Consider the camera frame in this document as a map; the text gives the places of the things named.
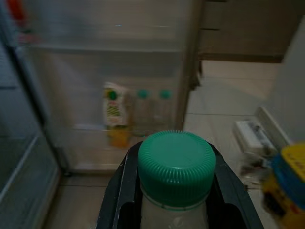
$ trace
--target tiled floor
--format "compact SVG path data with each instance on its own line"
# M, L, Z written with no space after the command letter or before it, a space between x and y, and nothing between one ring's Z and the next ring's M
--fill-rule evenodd
M232 135L234 121L253 118L270 93L279 64L204 61L202 86L191 92L184 129L219 149L237 172L241 152ZM109 177L77 176L61 182L45 229L94 229ZM265 229L276 228L250 192Z
M233 123L254 118L272 90L279 67L274 63L203 61L202 86L191 92L184 129L214 144L235 173L242 153L232 134ZM260 205L260 191L252 190L250 197L264 228L277 228Z

